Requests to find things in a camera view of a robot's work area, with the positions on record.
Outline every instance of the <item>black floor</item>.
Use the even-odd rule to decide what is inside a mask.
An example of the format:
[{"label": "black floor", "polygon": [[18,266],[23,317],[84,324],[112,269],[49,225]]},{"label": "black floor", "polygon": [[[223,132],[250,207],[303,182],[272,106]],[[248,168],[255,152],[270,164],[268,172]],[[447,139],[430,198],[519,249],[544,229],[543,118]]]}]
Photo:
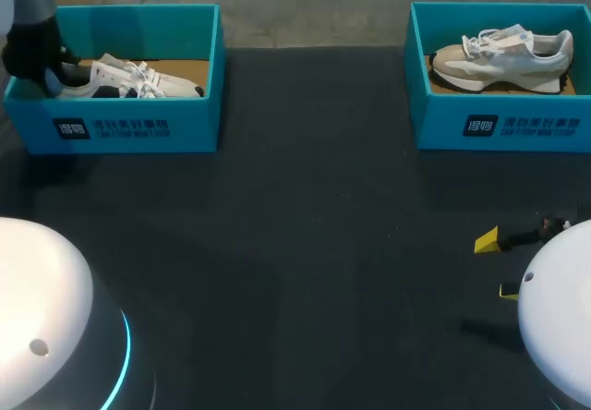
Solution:
[{"label": "black floor", "polygon": [[497,298],[572,213],[580,155],[417,152],[398,48],[234,50],[215,155],[32,159],[0,214],[74,242],[151,347],[161,408],[553,408]]}]

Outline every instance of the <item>sneaker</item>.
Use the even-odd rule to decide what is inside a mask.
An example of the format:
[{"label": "sneaker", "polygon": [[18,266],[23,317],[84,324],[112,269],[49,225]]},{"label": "sneaker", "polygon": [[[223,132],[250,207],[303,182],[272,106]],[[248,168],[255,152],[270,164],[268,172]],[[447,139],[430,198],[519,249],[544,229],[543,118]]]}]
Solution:
[{"label": "sneaker", "polygon": [[[79,72],[80,66],[63,64],[66,73]],[[162,89],[152,82],[125,70],[108,66],[100,62],[92,63],[88,82],[77,87],[63,85],[53,72],[47,70],[45,75],[47,87],[50,89],[59,88],[55,91],[59,99],[75,98],[141,98],[154,99],[165,98],[166,94]]]},{"label": "sneaker", "polygon": [[480,92],[495,82],[510,82],[540,93],[560,93],[561,77],[573,60],[573,36],[540,36],[516,25],[462,37],[431,57],[433,71],[452,86]]},{"label": "sneaker", "polygon": [[133,62],[122,61],[110,54],[104,54],[99,62],[147,80],[161,89],[169,98],[198,98],[204,95],[203,88],[198,84],[188,79],[159,73],[153,68],[149,68],[145,62],[137,66]]}]

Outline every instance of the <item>teal shoe box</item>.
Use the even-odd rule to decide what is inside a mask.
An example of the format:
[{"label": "teal shoe box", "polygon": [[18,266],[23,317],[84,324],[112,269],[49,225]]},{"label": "teal shoe box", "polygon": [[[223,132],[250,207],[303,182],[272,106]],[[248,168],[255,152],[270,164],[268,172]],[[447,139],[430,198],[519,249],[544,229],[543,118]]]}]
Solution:
[{"label": "teal shoe box", "polygon": [[57,19],[65,45],[85,59],[209,61],[205,97],[46,99],[12,78],[4,105],[31,154],[216,151],[224,72],[218,6],[62,6]]},{"label": "teal shoe box", "polygon": [[[521,24],[535,34],[573,34],[576,95],[435,93],[425,56],[462,35]],[[591,15],[584,5],[413,3],[404,73],[422,150],[591,151]]]}]

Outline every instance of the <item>white dome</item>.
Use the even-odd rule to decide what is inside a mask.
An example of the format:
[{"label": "white dome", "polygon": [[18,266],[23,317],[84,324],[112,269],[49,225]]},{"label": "white dome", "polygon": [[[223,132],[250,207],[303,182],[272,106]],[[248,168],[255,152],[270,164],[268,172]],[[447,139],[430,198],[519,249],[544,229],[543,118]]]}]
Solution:
[{"label": "white dome", "polygon": [[68,240],[0,218],[0,410],[26,401],[66,363],[91,305],[89,267]]},{"label": "white dome", "polygon": [[519,326],[542,373],[591,407],[591,221],[563,231],[531,261],[519,291]]}]

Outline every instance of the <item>beige sneaker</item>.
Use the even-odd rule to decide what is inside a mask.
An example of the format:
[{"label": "beige sneaker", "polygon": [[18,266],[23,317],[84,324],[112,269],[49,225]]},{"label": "beige sneaker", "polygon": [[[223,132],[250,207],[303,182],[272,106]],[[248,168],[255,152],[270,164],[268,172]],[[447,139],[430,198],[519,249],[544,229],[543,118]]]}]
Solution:
[{"label": "beige sneaker", "polygon": [[560,93],[561,76],[573,60],[573,36],[567,30],[539,36],[516,25],[462,41],[431,58],[435,74],[461,90],[478,92],[495,82],[511,82],[530,91]]}]

